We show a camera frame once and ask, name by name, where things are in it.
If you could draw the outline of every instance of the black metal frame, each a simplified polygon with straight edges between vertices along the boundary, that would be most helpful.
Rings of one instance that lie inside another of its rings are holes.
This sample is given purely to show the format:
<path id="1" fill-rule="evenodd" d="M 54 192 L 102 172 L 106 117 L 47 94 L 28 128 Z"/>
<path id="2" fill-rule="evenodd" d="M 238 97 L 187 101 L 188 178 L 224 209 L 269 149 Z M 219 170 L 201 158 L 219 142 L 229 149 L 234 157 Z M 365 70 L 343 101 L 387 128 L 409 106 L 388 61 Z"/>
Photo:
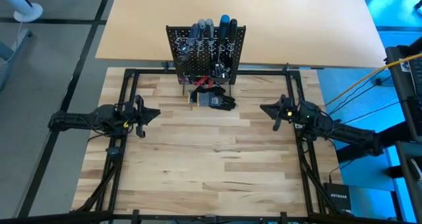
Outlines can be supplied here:
<path id="1" fill-rule="evenodd" d="M 133 105 L 136 86 L 138 84 L 140 74 L 176 74 L 175 70 L 164 69 L 126 69 L 123 83 L 119 95 L 119 103 L 123 103 L 126 96 L 126 91 L 129 86 L 129 80 L 133 78 L 132 84 L 130 85 L 131 91 L 129 93 L 129 101 Z M 288 70 L 284 67 L 283 70 L 239 70 L 239 75 L 279 75 L 286 77 L 287 90 L 289 97 L 294 99 L 295 92 L 293 91 L 292 79 L 296 81 L 297 95 L 300 100 L 305 100 L 301 75 L 298 70 Z M 305 194 L 305 205 L 308 213 L 308 217 L 288 217 L 286 212 L 280 212 L 280 216 L 277 217 L 246 217 L 246 216 L 218 216 L 218 215 L 141 215 L 139 210 L 134 210 L 132 214 L 128 215 L 117 215 L 113 214 L 115 202 L 117 198 L 117 191 L 119 186 L 119 179 L 121 174 L 121 165 L 119 162 L 113 162 L 112 155 L 107 154 L 104 162 L 104 170 L 102 175 L 102 181 L 94 191 L 93 195 L 86 201 L 86 203 L 76 211 L 70 213 L 56 214 L 56 215 L 43 215 L 37 217 L 19 216 L 15 219 L 4 219 L 0 220 L 0 224 L 6 223 L 92 223 L 100 221 L 109 221 L 113 223 L 115 219 L 126 219 L 132 220 L 132 223 L 140 223 L 142 220 L 180 220 L 180 221 L 201 221 L 203 223 L 220 223 L 223 221 L 256 221 L 256 222 L 278 222 L 280 224 L 287 224 L 288 222 L 308 222 L 308 223 L 397 223 L 397 221 L 386 221 L 380 219 L 368 219 L 362 217 L 353 217 L 349 214 L 343 213 L 338 210 L 336 205 L 331 201 L 329 195 L 325 191 L 324 187 L 320 183 L 320 177 L 318 173 L 318 164 L 315 155 L 315 149 L 311 141 L 306 141 L 308 146 L 309 159 L 311 166 L 308 164 L 303 149 L 304 140 L 301 137 L 301 128 L 295 126 L 295 136 L 297 151 L 299 157 L 299 164 L 301 168 L 301 178 L 303 182 L 303 192 Z M 109 142 L 109 149 L 118 148 L 121 154 L 119 161 L 123 160 L 123 154 L 125 152 L 127 136 L 122 139 L 111 138 Z M 103 210 L 105 187 L 106 184 L 111 180 L 111 176 L 114 175 L 113 185 L 111 187 L 109 204 L 106 210 Z M 309 186 L 309 180 L 313 183 L 316 188 L 319 213 L 314 212 L 313 204 L 311 199 L 311 191 Z M 96 203 L 94 211 L 90 211 L 92 206 Z"/>

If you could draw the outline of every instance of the screwdriver handle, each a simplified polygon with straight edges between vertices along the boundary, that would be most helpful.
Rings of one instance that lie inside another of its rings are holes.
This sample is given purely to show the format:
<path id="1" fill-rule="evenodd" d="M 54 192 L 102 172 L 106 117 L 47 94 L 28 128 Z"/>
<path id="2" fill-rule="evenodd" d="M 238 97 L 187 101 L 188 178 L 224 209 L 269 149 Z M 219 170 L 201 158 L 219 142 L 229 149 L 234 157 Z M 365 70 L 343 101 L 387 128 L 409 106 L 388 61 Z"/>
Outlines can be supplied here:
<path id="1" fill-rule="evenodd" d="M 214 41 L 214 23 L 212 22 L 212 19 L 206 19 L 205 28 L 206 33 L 208 34 L 208 41 Z"/>
<path id="2" fill-rule="evenodd" d="M 192 25 L 191 31 L 189 32 L 189 39 L 187 40 L 187 43 L 189 45 L 194 45 L 198 34 L 199 34 L 199 26 L 197 23 L 195 23 Z"/>
<path id="3" fill-rule="evenodd" d="M 204 19 L 199 19 L 198 20 L 198 26 L 199 26 L 199 35 L 198 35 L 198 41 L 202 41 L 202 37 L 204 35 L 205 32 L 205 20 Z"/>
<path id="4" fill-rule="evenodd" d="M 229 25 L 229 43 L 233 44 L 236 40 L 237 20 L 231 19 Z"/>
<path id="5" fill-rule="evenodd" d="M 220 27 L 218 28 L 218 43 L 224 44 L 226 42 L 226 37 L 229 34 L 229 22 L 230 17 L 226 14 L 222 15 L 220 20 Z"/>

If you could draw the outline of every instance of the gray floor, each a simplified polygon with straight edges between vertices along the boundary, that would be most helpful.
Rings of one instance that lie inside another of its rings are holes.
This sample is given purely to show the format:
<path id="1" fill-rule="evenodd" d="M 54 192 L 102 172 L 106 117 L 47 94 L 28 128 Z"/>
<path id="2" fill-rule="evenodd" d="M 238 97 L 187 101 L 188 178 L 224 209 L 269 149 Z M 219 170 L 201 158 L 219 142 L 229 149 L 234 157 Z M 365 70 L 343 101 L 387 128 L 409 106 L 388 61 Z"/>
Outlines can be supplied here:
<path id="1" fill-rule="evenodd" d="M 101 0 L 31 1 L 40 3 L 44 7 L 43 18 L 85 20 L 94 19 L 101 2 Z M 373 1 L 367 0 L 370 11 L 380 13 L 373 15 L 375 22 L 389 24 L 387 14 L 379 12 L 376 8 L 377 5 L 374 7 Z M 396 11 L 403 10 L 398 10 L 397 7 L 393 6 L 399 5 L 400 0 L 391 0 L 390 3 L 391 11 L 395 11 L 394 16 L 400 16 Z M 105 7 L 102 15 L 103 20 L 107 19 L 111 5 L 112 0 Z M 11 8 L 0 0 L 0 17 L 11 17 L 12 13 Z M 406 19 L 396 18 L 400 23 L 396 21 L 396 23 L 389 25 L 421 26 L 418 23 L 420 19 L 417 16 L 411 15 Z M 47 135 L 47 122 L 51 114 L 59 107 L 90 29 L 90 26 L 57 24 L 24 24 L 23 27 L 31 29 L 34 36 L 24 46 L 5 89 L 0 92 L 0 118 L 3 122 L 0 124 L 0 138 L 2 138 L 2 143 L 0 143 L 0 167 L 3 167 L 0 170 L 0 219 L 12 217 L 16 214 L 16 207 L 21 202 L 22 193 L 28 185 L 43 148 L 44 139 Z M 18 24 L 0 23 L 0 40 L 8 45 L 13 44 L 17 29 Z M 98 105 L 107 67 L 158 66 L 157 63 L 147 62 L 95 60 L 94 56 L 103 30 L 104 27 L 100 26 L 96 32 L 69 112 L 91 112 Z M 380 35 L 384 45 L 410 42 L 417 36 L 416 33 L 403 35 L 393 32 L 382 32 Z M 334 69 L 320 73 L 320 80 L 330 82 L 322 85 L 325 100 L 328 101 L 339 93 L 331 88 L 346 85 L 344 78 L 348 78 L 347 81 L 352 83 L 366 73 L 364 70 L 338 72 Z M 341 80 L 335 82 L 324 78 L 341 78 Z M 391 98 L 385 97 L 382 100 L 367 103 L 362 98 L 361 101 L 352 103 L 350 108 L 341 111 L 338 117 L 347 119 L 346 116 L 350 116 L 352 118 L 354 115 L 362 113 L 362 111 L 354 108 L 364 106 L 366 111 L 370 111 L 389 100 Z M 392 120 L 384 119 L 385 121 L 380 123 L 380 128 L 385 124 L 394 122 L 394 120 L 392 122 Z M 60 135 L 31 215 L 69 211 L 88 136 L 89 132 L 79 130 L 70 130 Z M 344 175 L 344 178 L 349 184 L 390 190 L 392 188 L 390 179 L 381 175 L 373 175 L 385 167 L 387 164 L 386 158 L 370 157 L 367 162 L 371 163 L 371 169 L 360 173 L 360 179 L 351 178 L 356 177 L 353 173 L 349 173 L 349 176 Z M 366 161 L 358 162 L 355 167 L 351 165 L 343 173 L 347 174 L 347 171 L 350 170 L 359 171 L 364 164 L 366 164 Z"/>

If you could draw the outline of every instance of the white stand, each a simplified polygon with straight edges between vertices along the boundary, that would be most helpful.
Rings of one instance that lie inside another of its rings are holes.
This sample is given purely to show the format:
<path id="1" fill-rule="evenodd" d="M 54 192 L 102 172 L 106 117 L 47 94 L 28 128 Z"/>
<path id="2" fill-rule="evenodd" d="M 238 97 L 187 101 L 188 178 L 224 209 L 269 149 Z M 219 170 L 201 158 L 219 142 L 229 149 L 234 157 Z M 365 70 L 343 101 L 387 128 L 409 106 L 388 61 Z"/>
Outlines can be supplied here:
<path id="1" fill-rule="evenodd" d="M 16 10 L 13 14 L 18 22 L 32 22 L 42 15 L 42 7 L 28 0 L 6 0 Z"/>

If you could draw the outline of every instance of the wooden table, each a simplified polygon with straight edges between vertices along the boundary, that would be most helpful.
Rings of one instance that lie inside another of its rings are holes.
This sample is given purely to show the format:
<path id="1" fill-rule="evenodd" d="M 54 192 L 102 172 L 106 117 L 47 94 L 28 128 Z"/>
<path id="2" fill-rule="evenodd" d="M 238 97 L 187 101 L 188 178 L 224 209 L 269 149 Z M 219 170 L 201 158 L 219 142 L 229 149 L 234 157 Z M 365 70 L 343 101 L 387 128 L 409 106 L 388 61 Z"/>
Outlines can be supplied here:
<path id="1" fill-rule="evenodd" d="M 241 63 L 377 68 L 386 54 L 365 0 L 115 0 L 98 59 L 172 61 L 166 25 L 228 14 L 247 27 Z"/>
<path id="2" fill-rule="evenodd" d="M 100 105 L 118 101 L 124 71 L 108 69 Z M 323 107 L 317 73 L 301 74 L 305 98 Z M 135 132 L 128 137 L 115 213 L 307 215 L 293 126 L 283 123 L 272 131 L 274 122 L 259 108 L 287 94 L 284 76 L 238 75 L 231 87 L 238 104 L 233 111 L 187 104 L 174 74 L 141 74 L 136 92 L 162 114 L 144 126 L 146 138 Z M 99 184 L 108 141 L 99 137 L 88 144 L 73 209 Z M 327 182 L 338 166 L 335 149 L 321 139 L 315 150 Z M 339 171 L 333 180 L 341 183 Z M 311 192 L 317 210 L 312 185 Z"/>

